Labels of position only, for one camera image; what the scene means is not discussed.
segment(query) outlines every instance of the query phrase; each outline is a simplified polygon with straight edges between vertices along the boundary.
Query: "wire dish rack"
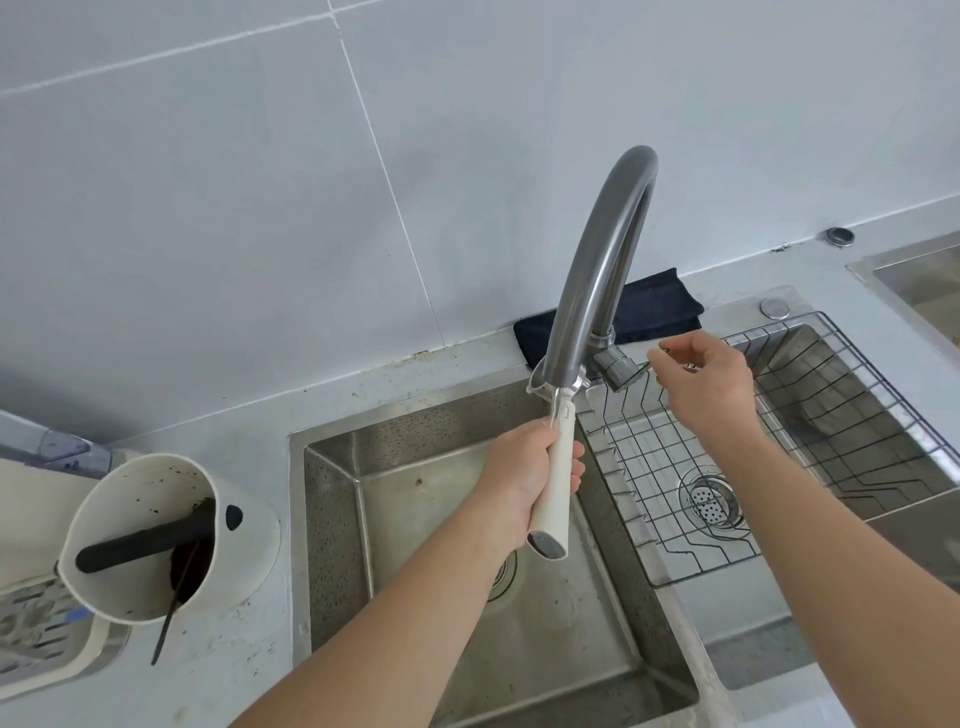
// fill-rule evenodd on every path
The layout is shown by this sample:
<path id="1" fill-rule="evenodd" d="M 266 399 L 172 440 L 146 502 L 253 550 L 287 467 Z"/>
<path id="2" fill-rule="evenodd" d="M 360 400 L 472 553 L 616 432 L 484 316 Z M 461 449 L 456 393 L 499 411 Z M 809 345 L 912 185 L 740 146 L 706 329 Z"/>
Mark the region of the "wire dish rack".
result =
<path id="1" fill-rule="evenodd" d="M 754 372 L 763 428 L 862 519 L 960 483 L 960 457 L 822 313 L 725 341 Z M 578 416 L 656 586 L 758 556 L 726 478 L 650 372 L 578 395 Z M 771 488 L 777 483 L 771 482 Z"/>

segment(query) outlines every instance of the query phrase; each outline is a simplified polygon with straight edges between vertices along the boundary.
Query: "faucet handle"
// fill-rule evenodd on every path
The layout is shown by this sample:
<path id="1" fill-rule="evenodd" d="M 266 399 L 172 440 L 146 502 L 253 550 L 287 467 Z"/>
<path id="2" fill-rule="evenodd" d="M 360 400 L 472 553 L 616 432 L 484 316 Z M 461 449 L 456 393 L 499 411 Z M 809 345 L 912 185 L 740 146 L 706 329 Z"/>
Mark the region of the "faucet handle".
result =
<path id="1" fill-rule="evenodd" d="M 616 345 L 611 345 L 602 352 L 594 354 L 593 364 L 613 392 L 629 387 L 650 368 L 650 362 L 637 366 L 634 360 Z"/>

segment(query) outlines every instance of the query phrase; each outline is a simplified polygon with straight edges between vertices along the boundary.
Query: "drain strainer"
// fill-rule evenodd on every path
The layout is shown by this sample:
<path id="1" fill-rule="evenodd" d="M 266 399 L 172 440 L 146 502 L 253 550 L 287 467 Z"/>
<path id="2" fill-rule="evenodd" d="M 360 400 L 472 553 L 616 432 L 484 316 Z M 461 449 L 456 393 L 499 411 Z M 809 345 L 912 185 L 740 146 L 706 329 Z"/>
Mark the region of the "drain strainer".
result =
<path id="1" fill-rule="evenodd" d="M 507 560 L 500 565 L 499 571 L 496 573 L 496 578 L 493 580 L 493 586 L 490 589 L 490 596 L 487 597 L 487 603 L 499 599 L 507 590 L 510 589 L 510 585 L 514 583 L 516 578 L 516 551 L 511 551 L 510 556 L 507 557 Z"/>
<path id="2" fill-rule="evenodd" d="M 718 471 L 694 468 L 678 490 L 680 506 L 698 530 L 732 530 L 743 523 L 733 489 Z"/>

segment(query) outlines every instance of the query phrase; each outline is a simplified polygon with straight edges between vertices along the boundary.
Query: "dark towel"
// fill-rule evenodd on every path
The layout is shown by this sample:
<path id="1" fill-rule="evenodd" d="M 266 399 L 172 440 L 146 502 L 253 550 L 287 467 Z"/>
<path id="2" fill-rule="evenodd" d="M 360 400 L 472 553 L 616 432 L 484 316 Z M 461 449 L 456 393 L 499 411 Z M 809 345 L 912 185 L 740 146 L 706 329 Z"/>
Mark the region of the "dark towel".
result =
<path id="1" fill-rule="evenodd" d="M 623 287 L 613 316 L 617 344 L 661 339 L 700 328 L 704 308 L 677 278 L 677 269 L 635 280 Z M 546 354 L 557 309 L 520 319 L 514 324 L 516 342 L 533 369 Z"/>

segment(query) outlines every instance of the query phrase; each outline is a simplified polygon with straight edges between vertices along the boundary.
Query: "white countertop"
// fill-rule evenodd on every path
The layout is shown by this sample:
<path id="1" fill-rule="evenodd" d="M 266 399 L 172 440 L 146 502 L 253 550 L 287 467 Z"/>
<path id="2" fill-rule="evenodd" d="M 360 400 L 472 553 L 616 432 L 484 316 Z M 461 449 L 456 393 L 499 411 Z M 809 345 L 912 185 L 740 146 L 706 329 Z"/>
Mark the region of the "white countertop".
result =
<path id="1" fill-rule="evenodd" d="M 960 196 L 853 228 L 856 242 L 839 250 L 808 241 L 684 277 L 705 306 L 792 285 L 840 327 L 939 432 L 960 446 L 960 370 L 868 291 L 845 266 L 909 243 L 960 230 Z M 287 438 L 380 404 L 404 400 L 522 363 L 513 333 L 419 354 L 168 427 L 122 443 L 143 452 L 189 455 L 271 503 L 284 524 L 276 565 L 243 605 L 217 618 L 175 619 L 156 667 L 150 657 L 159 627 L 134 630 L 117 660 L 90 677 L 0 705 L 0 724 L 221 728 L 292 664 Z M 813 685 L 809 700 L 770 713 L 754 691 L 755 726 L 850 726 L 816 666 L 798 672 Z"/>

